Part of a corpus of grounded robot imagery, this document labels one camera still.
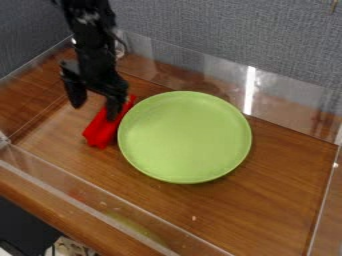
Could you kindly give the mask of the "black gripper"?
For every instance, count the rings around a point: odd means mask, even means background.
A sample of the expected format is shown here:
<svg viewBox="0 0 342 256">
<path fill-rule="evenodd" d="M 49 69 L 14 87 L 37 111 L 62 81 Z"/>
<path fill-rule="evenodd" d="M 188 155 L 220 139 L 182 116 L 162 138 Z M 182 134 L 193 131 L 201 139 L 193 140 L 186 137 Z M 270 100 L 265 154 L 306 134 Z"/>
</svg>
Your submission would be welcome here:
<svg viewBox="0 0 342 256">
<path fill-rule="evenodd" d="M 70 103 L 79 109 L 93 90 L 107 98 L 106 118 L 114 121 L 127 101 L 129 83 L 121 77 L 117 60 L 107 49 L 82 50 L 75 48 L 77 58 L 61 62 L 61 76 Z"/>
</svg>

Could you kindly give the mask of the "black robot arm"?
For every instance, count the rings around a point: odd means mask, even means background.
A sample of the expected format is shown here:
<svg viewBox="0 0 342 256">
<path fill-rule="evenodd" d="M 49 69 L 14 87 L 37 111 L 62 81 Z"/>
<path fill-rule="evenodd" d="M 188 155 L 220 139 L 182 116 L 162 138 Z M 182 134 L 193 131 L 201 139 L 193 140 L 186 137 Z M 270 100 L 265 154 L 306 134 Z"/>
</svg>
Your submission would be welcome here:
<svg viewBox="0 0 342 256">
<path fill-rule="evenodd" d="M 73 32 L 75 60 L 61 62 L 61 76 L 74 108 L 93 90 L 106 97 L 106 119 L 114 121 L 129 96 L 129 82 L 117 71 L 117 15 L 109 0 L 51 0 Z"/>
</svg>

